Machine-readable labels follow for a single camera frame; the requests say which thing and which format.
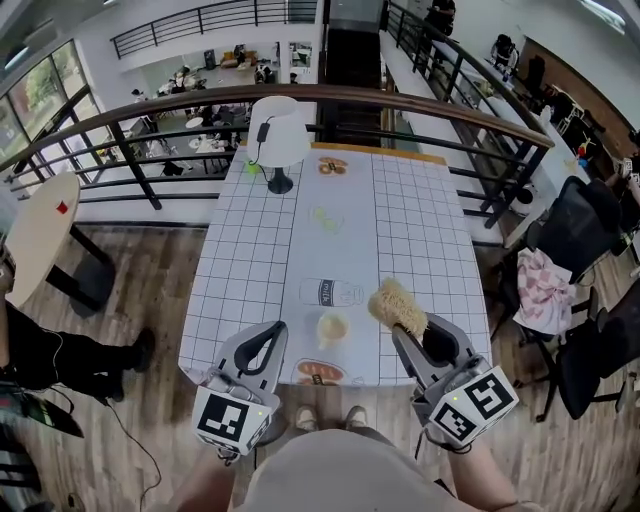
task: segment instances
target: lamp base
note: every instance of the lamp base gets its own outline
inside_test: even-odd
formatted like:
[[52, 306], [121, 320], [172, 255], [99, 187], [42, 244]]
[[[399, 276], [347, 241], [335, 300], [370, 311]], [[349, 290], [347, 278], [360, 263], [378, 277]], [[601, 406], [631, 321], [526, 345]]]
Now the lamp base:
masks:
[[271, 181], [268, 183], [269, 191], [274, 194], [286, 194], [293, 188], [291, 178], [285, 176], [282, 167], [276, 167]]

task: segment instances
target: white lampshade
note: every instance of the white lampshade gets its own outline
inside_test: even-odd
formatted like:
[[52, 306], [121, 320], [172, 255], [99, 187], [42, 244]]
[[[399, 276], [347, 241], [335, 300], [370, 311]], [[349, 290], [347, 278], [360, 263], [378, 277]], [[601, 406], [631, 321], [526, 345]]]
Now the white lampshade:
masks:
[[[266, 140], [258, 142], [262, 123], [269, 124]], [[251, 111], [247, 153], [251, 161], [265, 167], [288, 167], [309, 153], [309, 135], [298, 102], [287, 96], [268, 96], [257, 101]]]

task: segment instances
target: cup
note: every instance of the cup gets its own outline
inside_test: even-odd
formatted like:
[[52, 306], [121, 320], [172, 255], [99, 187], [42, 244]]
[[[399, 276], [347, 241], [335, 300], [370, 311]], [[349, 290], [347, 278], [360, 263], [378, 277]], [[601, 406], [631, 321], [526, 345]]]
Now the cup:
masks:
[[318, 320], [316, 328], [320, 350], [332, 347], [349, 334], [349, 320], [341, 313], [327, 312]]

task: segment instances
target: chair leg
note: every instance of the chair leg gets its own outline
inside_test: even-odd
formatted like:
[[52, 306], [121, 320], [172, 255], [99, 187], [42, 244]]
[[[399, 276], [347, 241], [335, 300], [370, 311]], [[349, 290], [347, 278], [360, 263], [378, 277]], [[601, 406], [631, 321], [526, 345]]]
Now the chair leg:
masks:
[[544, 404], [544, 411], [542, 414], [538, 414], [536, 416], [536, 423], [543, 423], [551, 410], [551, 404], [553, 403], [553, 398], [556, 396], [556, 391], [558, 390], [558, 381], [555, 379], [551, 379], [549, 381], [549, 391], [547, 393], [547, 401]]

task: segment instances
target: railing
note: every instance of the railing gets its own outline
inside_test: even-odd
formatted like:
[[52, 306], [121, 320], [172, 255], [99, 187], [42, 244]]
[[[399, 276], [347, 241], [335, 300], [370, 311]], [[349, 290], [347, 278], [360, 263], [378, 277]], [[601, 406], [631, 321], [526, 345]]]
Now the railing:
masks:
[[[181, 176], [150, 176], [147, 172], [150, 164], [165, 164], [166, 162], [175, 161], [197, 161], [197, 160], [215, 160], [220, 165], [219, 167], [226, 168], [228, 162], [231, 161], [235, 154], [235, 149], [230, 148], [224, 152], [211, 152], [211, 153], [181, 153], [176, 155], [166, 155], [160, 157], [148, 157], [145, 156], [144, 148], [147, 147], [154, 140], [171, 140], [177, 137], [194, 136], [194, 135], [207, 135], [215, 136], [217, 134], [233, 133], [246, 133], [249, 126], [246, 122], [234, 123], [230, 126], [219, 127], [200, 127], [197, 129], [182, 129], [177, 131], [165, 131], [161, 133], [147, 133], [143, 135], [133, 136], [126, 138], [123, 130], [120, 126], [120, 122], [127, 119], [136, 118], [138, 116], [158, 115], [165, 112], [179, 111], [183, 112], [184, 109], [201, 107], [204, 105], [228, 105], [238, 103], [248, 103], [258, 100], [265, 96], [271, 95], [284, 95], [297, 99], [299, 102], [315, 102], [323, 108], [335, 108], [339, 104], [360, 104], [370, 105], [381, 108], [393, 108], [408, 112], [415, 112], [427, 116], [434, 116], [438, 118], [448, 119], [450, 121], [460, 122], [465, 125], [475, 126], [487, 130], [488, 132], [499, 135], [511, 137], [520, 142], [521, 147], [538, 148], [536, 155], [542, 155], [547, 148], [552, 146], [551, 141], [545, 136], [533, 132], [527, 128], [517, 126], [505, 121], [502, 121], [496, 117], [476, 112], [470, 109], [460, 108], [455, 105], [451, 105], [444, 102], [435, 100], [428, 100], [417, 96], [409, 96], [405, 94], [387, 94], [382, 91], [373, 89], [360, 89], [355, 87], [337, 87], [329, 85], [252, 85], [241, 87], [226, 87], [209, 89], [202, 91], [194, 91], [189, 93], [171, 95], [165, 98], [159, 98], [156, 100], [145, 101], [135, 103], [122, 107], [119, 109], [111, 110], [109, 112], [97, 115], [89, 118], [85, 121], [77, 123], [65, 130], [53, 133], [42, 140], [36, 141], [31, 144], [27, 149], [18, 153], [12, 158], [9, 158], [2, 164], [0, 164], [0, 172], [10, 169], [13, 170], [11, 174], [5, 179], [7, 182], [12, 183], [12, 190], [16, 193], [24, 194], [21, 199], [26, 200], [29, 198], [30, 189], [39, 186], [42, 182], [46, 181], [48, 177], [45, 174], [53, 175], [50, 172], [50, 166], [55, 163], [66, 159], [77, 158], [79, 155], [85, 153], [104, 153], [114, 152], [119, 153], [119, 158], [103, 157], [103, 163], [94, 167], [79, 169], [75, 173], [83, 175], [87, 173], [93, 173], [97, 177], [90, 184], [81, 186], [81, 203], [92, 202], [112, 202], [118, 201], [137, 201], [148, 200], [156, 210], [162, 208], [162, 201], [165, 199], [215, 199], [217, 193], [161, 193], [156, 190], [156, 186], [160, 183], [179, 183], [182, 181], [207, 181], [207, 180], [223, 180], [225, 173], [218, 174], [185, 174]], [[93, 145], [78, 151], [71, 152], [59, 158], [55, 158], [49, 161], [43, 161], [36, 164], [33, 161], [33, 156], [41, 152], [42, 149], [57, 144], [62, 140], [68, 139], [73, 135], [86, 134], [92, 130], [98, 128], [107, 127], [113, 135], [113, 140], [107, 141], [102, 144]], [[535, 162], [524, 162], [523, 154], [520, 152], [515, 156], [504, 155], [490, 150], [469, 146], [461, 143], [451, 142], [448, 140], [436, 139], [433, 137], [423, 137], [419, 135], [403, 134], [388, 131], [378, 130], [362, 130], [352, 127], [346, 127], [335, 124], [309, 124], [307, 130], [311, 133], [316, 133], [316, 137], [319, 141], [333, 142], [336, 134], [360, 134], [371, 135], [374, 137], [383, 137], [397, 140], [409, 140], [422, 144], [430, 144], [435, 146], [447, 147], [450, 149], [463, 151], [469, 154], [484, 155], [490, 158], [505, 161], [510, 164], [529, 169], [532, 165], [536, 165]], [[49, 170], [48, 173], [39, 172], [42, 169]], [[107, 169], [118, 169], [118, 172], [122, 174], [122, 179], [111, 180], [102, 182], [100, 180], [100, 172]], [[455, 174], [468, 175], [472, 171], [452, 169]], [[34, 175], [33, 182], [24, 182], [24, 177], [30, 174]], [[485, 178], [481, 176], [473, 176], [482, 180], [487, 180], [489, 183], [496, 184], [495, 178]], [[20, 178], [20, 184], [16, 184], [16, 178]], [[521, 180], [511, 183], [514, 187], [523, 185]], [[127, 195], [104, 195], [101, 197], [89, 197], [89, 191], [96, 188], [108, 189], [110, 187], [119, 187], [122, 185], [138, 185], [140, 190], [136, 190], [135, 193]], [[502, 200], [499, 197], [489, 199], [488, 197], [476, 197], [475, 194], [470, 194], [464, 191], [458, 191], [459, 195], [463, 197], [474, 197], [476, 199], [486, 199], [491, 201], [492, 204], [501, 205]], [[493, 213], [487, 213], [482, 211], [465, 211], [468, 215], [479, 215], [488, 217], [488, 220], [496, 221], [501, 215], [500, 208], [494, 208]]]
[[[385, 3], [383, 13], [381, 28], [391, 34], [396, 41], [396, 47], [402, 48], [411, 60], [413, 72], [420, 73], [425, 81], [430, 83], [436, 96], [443, 102], [474, 110], [479, 108], [480, 102], [483, 102], [487, 105], [488, 110], [493, 112], [496, 118], [499, 118], [493, 105], [488, 101], [487, 95], [465, 72], [465, 69], [473, 70], [475, 74], [482, 76], [491, 85], [496, 94], [502, 96], [520, 116], [525, 126], [549, 141], [538, 120], [505, 86], [498, 77], [499, 73], [488, 62], [477, 59], [431, 24], [393, 2]], [[450, 69], [447, 69], [447, 66], [439, 61], [447, 62]], [[461, 85], [462, 81], [468, 84], [467, 91], [473, 93], [478, 104], [475, 104], [471, 94], [464, 90]], [[497, 218], [500, 218], [509, 208], [521, 186], [529, 181], [542, 161], [546, 147], [540, 146], [531, 155], [532, 144], [530, 142], [511, 139], [509, 141], [511, 144], [509, 144], [505, 141], [504, 134], [487, 132], [487, 142], [482, 143], [478, 139], [478, 131], [469, 129], [468, 123], [454, 122], [453, 126], [460, 139], [468, 144], [489, 148], [502, 156], [511, 156], [515, 161], [526, 160], [524, 166], [515, 161], [509, 162], [506, 166], [500, 166], [494, 162], [497, 157], [487, 154], [479, 153], [470, 159], [477, 174], [483, 177], [481, 183], [487, 195], [487, 199], [482, 203], [481, 211], [487, 212], [489, 207], [493, 206], [494, 212], [497, 213], [497, 215], [488, 218], [485, 223], [486, 227], [491, 227]], [[489, 178], [496, 178], [493, 184]]]
[[317, 0], [230, 0], [188, 9], [111, 39], [121, 59], [145, 48], [220, 28], [265, 23], [313, 23]]

